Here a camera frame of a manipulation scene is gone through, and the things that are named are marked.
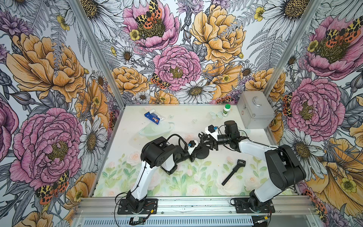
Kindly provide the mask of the black round stand base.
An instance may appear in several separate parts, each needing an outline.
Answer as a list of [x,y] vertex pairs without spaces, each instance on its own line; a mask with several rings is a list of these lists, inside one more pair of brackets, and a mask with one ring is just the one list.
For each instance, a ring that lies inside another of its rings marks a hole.
[[199,147],[195,150],[195,158],[197,159],[206,159],[209,156],[209,148],[208,147]]

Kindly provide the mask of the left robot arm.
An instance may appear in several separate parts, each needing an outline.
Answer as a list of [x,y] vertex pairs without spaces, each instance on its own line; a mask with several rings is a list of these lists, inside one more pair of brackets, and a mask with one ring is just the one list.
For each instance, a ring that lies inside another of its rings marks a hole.
[[203,151],[201,143],[190,141],[186,143],[181,138],[184,146],[173,145],[168,139],[159,137],[147,143],[141,151],[141,170],[133,188],[127,192],[126,204],[128,209],[134,213],[143,210],[147,191],[154,173],[160,168],[167,174],[173,174],[178,164],[189,160],[193,162],[197,154]]

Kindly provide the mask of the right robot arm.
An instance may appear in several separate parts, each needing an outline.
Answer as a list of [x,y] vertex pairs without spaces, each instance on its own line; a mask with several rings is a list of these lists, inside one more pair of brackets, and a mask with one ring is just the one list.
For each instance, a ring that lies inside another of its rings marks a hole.
[[258,188],[250,192],[247,201],[236,201],[234,206],[246,207],[251,212],[263,212],[267,207],[271,210],[271,201],[290,186],[307,177],[306,171],[289,145],[272,146],[242,136],[235,121],[224,123],[225,133],[213,125],[199,134],[200,145],[208,150],[218,150],[219,145],[229,145],[236,152],[248,154],[267,164],[268,179]]

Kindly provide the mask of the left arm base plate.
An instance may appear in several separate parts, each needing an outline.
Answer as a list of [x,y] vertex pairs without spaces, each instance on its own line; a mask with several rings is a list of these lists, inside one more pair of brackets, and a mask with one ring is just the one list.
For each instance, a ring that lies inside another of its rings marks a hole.
[[141,201],[130,201],[128,199],[121,199],[118,203],[118,215],[130,214],[156,214],[158,206],[158,199],[145,198]]

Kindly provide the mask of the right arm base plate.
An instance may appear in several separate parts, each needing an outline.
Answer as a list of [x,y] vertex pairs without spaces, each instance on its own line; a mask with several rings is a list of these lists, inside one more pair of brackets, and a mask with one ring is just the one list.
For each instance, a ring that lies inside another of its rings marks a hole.
[[235,208],[236,213],[275,213],[275,207],[272,200],[260,202],[255,198],[232,198],[230,204]]

